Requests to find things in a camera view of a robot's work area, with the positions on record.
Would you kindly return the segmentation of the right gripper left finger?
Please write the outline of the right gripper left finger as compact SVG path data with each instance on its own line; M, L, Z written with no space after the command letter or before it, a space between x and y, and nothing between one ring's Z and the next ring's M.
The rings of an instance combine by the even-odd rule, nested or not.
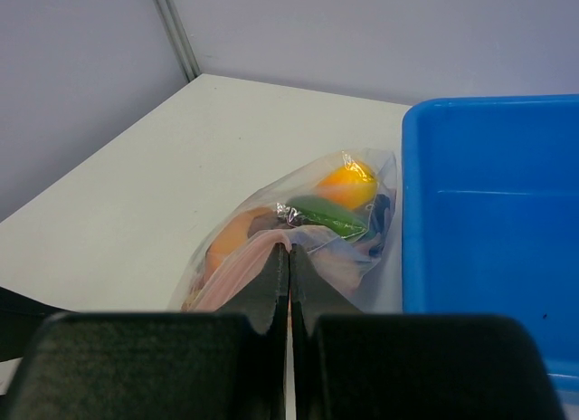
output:
M4 419L281 419L290 255L213 312L55 313L28 344Z

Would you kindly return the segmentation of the orange papaya slice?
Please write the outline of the orange papaya slice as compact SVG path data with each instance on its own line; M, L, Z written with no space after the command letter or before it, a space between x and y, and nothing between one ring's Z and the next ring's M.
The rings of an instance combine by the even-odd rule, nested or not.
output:
M204 281L208 282L225 258L245 243L255 218L272 214L273 211L267 207L257 207L236 215L214 238L205 253Z

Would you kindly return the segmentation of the clear zip top bag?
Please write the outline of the clear zip top bag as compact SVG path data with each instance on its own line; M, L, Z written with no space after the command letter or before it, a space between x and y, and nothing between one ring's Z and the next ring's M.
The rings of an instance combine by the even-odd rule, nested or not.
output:
M289 225L286 203L295 196L319 196L316 185L351 161L367 164L378 183L372 200L350 210L365 218L367 232L352 240L341 238L324 226ZM396 158L389 150L342 150L294 170L246 198L200 242L174 290L170 310L217 310L258 275L276 244L286 251L295 245L301 247L318 274L343 296L351 298L363 278L387 254L396 191ZM273 214L255 218L245 243L227 256L205 282L205 253L214 238L236 215L257 207L267 207Z

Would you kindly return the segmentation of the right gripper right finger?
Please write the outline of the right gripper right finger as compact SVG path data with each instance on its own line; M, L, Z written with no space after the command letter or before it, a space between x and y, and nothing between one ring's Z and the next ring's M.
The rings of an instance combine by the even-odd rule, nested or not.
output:
M364 313L289 255L300 419L561 419L534 340L493 315Z

